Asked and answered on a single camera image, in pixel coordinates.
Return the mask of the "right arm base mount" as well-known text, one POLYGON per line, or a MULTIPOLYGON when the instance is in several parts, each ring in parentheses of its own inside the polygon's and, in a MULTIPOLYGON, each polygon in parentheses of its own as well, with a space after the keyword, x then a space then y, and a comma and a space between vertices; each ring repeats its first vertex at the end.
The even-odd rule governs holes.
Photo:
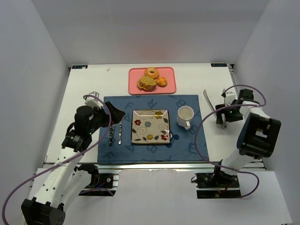
POLYGON ((240 184, 237 177, 231 181, 214 180, 212 172, 195 173, 191 178, 191 183, 196 184, 196 194, 198 199, 236 199, 241 198, 240 184))

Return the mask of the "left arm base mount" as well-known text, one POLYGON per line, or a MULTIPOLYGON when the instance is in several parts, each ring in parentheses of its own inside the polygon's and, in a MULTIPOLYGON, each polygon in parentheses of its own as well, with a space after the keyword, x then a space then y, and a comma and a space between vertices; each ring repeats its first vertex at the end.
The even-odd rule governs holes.
POLYGON ((119 179, 116 173, 99 172, 94 164, 81 164, 75 166, 72 177, 78 171, 86 171, 90 176, 90 184, 79 193, 79 196, 113 196, 115 194, 119 179))

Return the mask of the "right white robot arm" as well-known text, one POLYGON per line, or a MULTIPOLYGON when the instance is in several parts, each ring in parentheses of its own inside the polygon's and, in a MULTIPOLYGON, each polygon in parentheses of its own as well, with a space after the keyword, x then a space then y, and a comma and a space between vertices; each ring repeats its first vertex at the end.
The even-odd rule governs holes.
POLYGON ((254 100, 253 91, 242 89, 238 97, 223 90, 224 103, 216 105, 220 109, 216 115, 216 124, 222 128, 226 123, 244 120, 237 140, 236 150, 218 166, 215 166, 212 179, 218 185, 232 182, 237 171, 253 159, 268 158, 272 155, 281 128, 281 121, 268 116, 254 100))

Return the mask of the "small round bread roll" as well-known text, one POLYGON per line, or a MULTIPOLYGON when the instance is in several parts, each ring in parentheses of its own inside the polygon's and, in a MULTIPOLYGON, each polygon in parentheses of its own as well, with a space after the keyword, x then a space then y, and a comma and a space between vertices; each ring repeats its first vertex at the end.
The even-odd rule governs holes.
POLYGON ((165 87, 167 85, 167 79, 165 77, 159 77, 156 82, 159 87, 165 87))

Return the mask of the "metal serving tongs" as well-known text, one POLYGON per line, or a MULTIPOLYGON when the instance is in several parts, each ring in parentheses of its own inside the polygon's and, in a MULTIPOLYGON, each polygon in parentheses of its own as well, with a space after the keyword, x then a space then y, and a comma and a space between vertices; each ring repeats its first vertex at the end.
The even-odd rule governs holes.
MULTIPOLYGON (((208 106, 210 107, 211 111, 214 111, 214 110, 215 110, 215 107, 214 107, 213 104, 211 103, 211 101, 210 101, 210 99, 209 99, 209 97, 208 97, 208 94, 207 94, 207 91, 206 91, 206 90, 203 91, 203 96, 204 96, 204 98, 205 98, 205 100, 206 100, 208 106)), ((222 116, 223 122, 222 122, 222 124, 219 124, 219 126, 220 126, 220 128, 221 128, 222 130, 225 130, 225 129, 227 128, 226 121, 225 121, 225 116, 224 116, 223 114, 222 114, 221 116, 222 116)))

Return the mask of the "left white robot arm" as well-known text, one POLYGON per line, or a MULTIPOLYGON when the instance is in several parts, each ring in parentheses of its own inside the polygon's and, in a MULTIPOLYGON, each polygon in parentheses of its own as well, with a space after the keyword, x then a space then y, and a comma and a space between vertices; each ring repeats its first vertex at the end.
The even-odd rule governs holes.
POLYGON ((92 135, 99 128, 109 129, 118 124, 125 112, 110 102, 100 106, 94 101, 77 108, 75 120, 69 125, 61 144, 60 155, 42 187, 31 199, 25 199, 21 210, 28 225, 61 225, 66 210, 80 192, 99 181, 98 168, 94 164, 82 164, 84 152, 92 142, 92 135))

